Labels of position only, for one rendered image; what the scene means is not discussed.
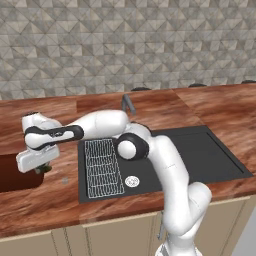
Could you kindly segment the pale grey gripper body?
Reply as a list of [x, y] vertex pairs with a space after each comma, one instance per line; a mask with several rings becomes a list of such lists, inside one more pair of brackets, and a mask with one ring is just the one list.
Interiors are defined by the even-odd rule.
[[31, 170], [35, 171], [38, 166], [43, 166], [43, 173], [45, 173], [45, 164], [58, 158], [59, 155], [60, 151], [57, 145], [47, 146], [39, 151], [27, 148], [16, 156], [17, 167], [21, 173], [27, 173]]

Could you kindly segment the round silver sink drain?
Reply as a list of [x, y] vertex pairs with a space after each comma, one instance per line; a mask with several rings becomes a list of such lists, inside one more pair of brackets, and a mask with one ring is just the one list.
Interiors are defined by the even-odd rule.
[[140, 180], [136, 176], [128, 176], [125, 179], [125, 184], [130, 188], [135, 188], [140, 184]]

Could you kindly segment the grey sink faucet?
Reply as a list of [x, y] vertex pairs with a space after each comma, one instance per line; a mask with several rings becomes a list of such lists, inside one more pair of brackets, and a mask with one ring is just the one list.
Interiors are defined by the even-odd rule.
[[130, 110], [130, 112], [135, 115], [136, 114], [136, 109], [132, 103], [132, 100], [130, 99], [128, 94], [124, 94], [122, 96], [122, 101], [121, 101], [121, 107], [123, 111], [126, 111], [127, 109]]

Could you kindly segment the black sink with drainboard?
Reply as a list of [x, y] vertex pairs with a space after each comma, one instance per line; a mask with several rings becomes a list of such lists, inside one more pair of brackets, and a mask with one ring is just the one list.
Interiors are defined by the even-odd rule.
[[[155, 130], [154, 136], [165, 135], [175, 144], [189, 173], [189, 181], [204, 184], [249, 178], [252, 173], [206, 126], [193, 126]], [[125, 196], [158, 192], [162, 189], [151, 161], [147, 158], [127, 161], [115, 150], [125, 193], [116, 196], [90, 199], [87, 192], [85, 167], [85, 141], [78, 143], [78, 189], [81, 203]], [[140, 184], [130, 188], [125, 184], [128, 176], [136, 176]]]

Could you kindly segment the beige cabinet door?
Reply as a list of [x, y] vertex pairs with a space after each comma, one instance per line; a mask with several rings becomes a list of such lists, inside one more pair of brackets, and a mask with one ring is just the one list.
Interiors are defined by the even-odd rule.
[[57, 256], [50, 231], [0, 239], [0, 256]]
[[254, 206], [254, 196], [211, 203], [195, 238], [203, 256], [232, 256]]
[[83, 225], [90, 256], [151, 256], [157, 213]]

